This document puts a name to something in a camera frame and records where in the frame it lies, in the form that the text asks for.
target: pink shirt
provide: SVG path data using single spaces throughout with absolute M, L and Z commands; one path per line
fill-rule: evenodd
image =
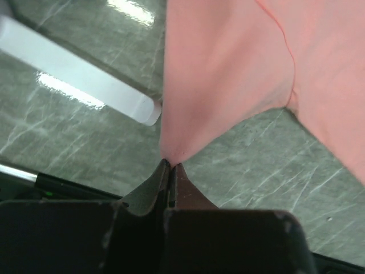
M 364 0 L 169 0 L 161 156 L 287 107 L 365 184 Z

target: armpit seam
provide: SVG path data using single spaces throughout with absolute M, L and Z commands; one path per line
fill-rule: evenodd
M 287 105 L 289 104 L 289 101 L 290 101 L 290 98 L 291 98 L 291 95 L 294 91 L 294 85 L 295 85 L 295 79 L 296 79 L 296 75 L 297 75 L 297 68 L 296 68 L 296 65 L 295 65 L 295 60 L 294 60 L 294 56 L 293 56 L 293 53 L 290 49 L 290 46 L 288 44 L 288 41 L 286 39 L 286 35 L 284 33 L 284 30 L 282 28 L 282 26 L 280 25 L 278 19 L 270 12 L 266 9 L 265 6 L 263 6 L 261 3 L 259 3 L 258 0 L 255 0 L 256 1 L 256 4 L 277 24 L 277 26 L 279 27 L 279 29 L 281 30 L 282 34 L 283 34 L 283 37 L 284 37 L 284 41 L 285 41 L 285 45 L 286 45 L 286 48 L 291 56 L 291 59 L 293 60 L 293 65 L 294 65 L 294 77 L 293 77 L 293 84 L 291 85 L 291 91 L 290 91 L 290 95 L 289 95 L 289 98 L 285 104 L 285 107 L 287 107 Z

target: garment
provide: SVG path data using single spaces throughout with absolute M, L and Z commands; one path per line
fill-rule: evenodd
M 365 184 L 364 0 L 169 0 L 161 156 L 287 107 Z

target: pink cloth corner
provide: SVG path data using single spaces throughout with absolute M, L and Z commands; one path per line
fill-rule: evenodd
M 169 0 L 161 156 L 288 107 L 365 184 L 364 0 Z

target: white cylindrical object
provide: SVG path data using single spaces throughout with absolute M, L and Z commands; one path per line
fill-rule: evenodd
M 147 126 L 156 123 L 161 114 L 159 102 L 1 14 L 0 50 Z

